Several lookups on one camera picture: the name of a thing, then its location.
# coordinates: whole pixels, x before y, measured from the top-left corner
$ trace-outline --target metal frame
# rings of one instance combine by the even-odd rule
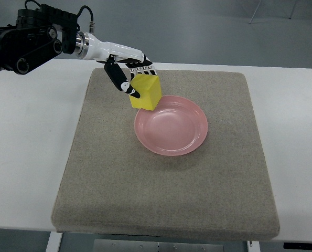
[[[257,8],[256,8],[256,10],[255,10],[255,12],[254,12],[254,15],[252,15],[252,18],[251,18],[249,24],[251,24],[252,20],[254,19],[254,16],[256,15],[256,12],[257,12],[257,10],[258,10],[259,7],[260,7],[261,2],[262,2],[262,0],[260,0],[259,4],[257,5]],[[289,19],[292,18],[293,12],[294,12],[294,9],[296,8],[297,3],[298,3],[298,0],[295,0]]]

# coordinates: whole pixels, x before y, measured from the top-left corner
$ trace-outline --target yellow cube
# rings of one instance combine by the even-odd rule
[[[157,75],[137,74],[130,82],[141,97],[130,97],[131,106],[137,109],[154,110],[162,97],[159,77]]]

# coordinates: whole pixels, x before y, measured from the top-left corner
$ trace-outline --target robotic hand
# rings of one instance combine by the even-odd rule
[[[91,33],[78,33],[75,52],[82,59],[94,59],[104,63],[104,70],[118,88],[129,95],[139,98],[139,93],[130,85],[117,62],[125,63],[131,74],[157,75],[152,62],[140,51],[111,42],[102,42]]]
[[[40,8],[28,9],[28,2]],[[78,25],[78,17],[85,8],[91,14],[89,33],[80,32]],[[62,32],[62,41],[58,40],[57,31]],[[87,6],[82,6],[78,14],[72,14],[26,0],[25,9],[18,10],[16,26],[0,27],[0,71],[13,70],[25,75],[61,52],[76,53],[81,59],[104,63],[106,73],[118,90],[139,98],[140,94],[117,63],[125,63],[133,79],[136,74],[157,75],[152,62],[140,50],[98,40],[93,31],[93,13]]]

